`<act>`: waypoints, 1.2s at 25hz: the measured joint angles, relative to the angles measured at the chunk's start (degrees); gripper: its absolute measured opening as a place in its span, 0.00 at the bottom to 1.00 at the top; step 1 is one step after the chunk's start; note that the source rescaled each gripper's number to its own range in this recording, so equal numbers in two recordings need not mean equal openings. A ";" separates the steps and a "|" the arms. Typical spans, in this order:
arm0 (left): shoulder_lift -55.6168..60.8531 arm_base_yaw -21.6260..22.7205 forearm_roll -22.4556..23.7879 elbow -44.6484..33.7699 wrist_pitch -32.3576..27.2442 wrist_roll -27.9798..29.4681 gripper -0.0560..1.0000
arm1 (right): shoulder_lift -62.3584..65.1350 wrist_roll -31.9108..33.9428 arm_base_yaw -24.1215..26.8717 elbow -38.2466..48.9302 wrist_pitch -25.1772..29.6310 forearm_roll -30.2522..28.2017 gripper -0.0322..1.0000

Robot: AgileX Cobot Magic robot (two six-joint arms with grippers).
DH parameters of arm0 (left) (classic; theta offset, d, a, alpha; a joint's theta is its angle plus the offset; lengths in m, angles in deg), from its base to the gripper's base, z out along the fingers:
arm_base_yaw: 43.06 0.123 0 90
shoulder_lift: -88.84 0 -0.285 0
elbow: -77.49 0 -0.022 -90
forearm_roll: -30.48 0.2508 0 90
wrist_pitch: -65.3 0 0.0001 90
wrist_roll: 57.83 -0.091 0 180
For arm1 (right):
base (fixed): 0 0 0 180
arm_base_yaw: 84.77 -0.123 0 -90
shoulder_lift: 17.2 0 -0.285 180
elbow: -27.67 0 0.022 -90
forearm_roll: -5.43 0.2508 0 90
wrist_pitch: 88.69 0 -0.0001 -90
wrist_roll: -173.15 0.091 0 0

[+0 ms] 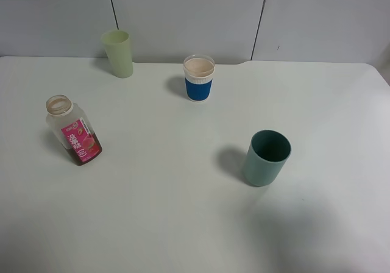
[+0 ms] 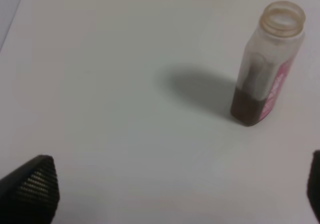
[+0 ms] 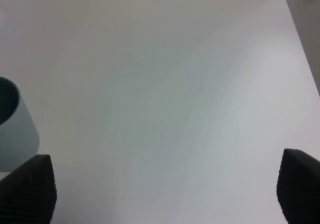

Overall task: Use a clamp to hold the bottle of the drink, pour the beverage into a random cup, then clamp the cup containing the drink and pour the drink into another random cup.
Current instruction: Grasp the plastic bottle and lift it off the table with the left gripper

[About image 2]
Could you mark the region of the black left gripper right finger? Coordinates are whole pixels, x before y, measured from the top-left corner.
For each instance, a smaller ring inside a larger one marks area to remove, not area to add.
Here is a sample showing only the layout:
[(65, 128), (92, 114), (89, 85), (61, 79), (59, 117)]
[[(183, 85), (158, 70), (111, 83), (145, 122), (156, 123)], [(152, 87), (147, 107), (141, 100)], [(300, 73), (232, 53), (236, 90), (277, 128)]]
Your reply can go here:
[(307, 182), (307, 198), (312, 211), (320, 223), (320, 151), (313, 153)]

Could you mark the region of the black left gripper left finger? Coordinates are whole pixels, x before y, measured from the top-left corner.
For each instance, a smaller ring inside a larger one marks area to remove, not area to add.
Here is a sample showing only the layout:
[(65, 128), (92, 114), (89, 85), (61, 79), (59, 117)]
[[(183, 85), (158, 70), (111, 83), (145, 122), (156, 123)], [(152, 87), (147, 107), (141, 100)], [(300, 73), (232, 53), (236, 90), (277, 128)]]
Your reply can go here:
[(0, 180), (2, 224), (50, 224), (60, 201), (55, 162), (38, 155)]

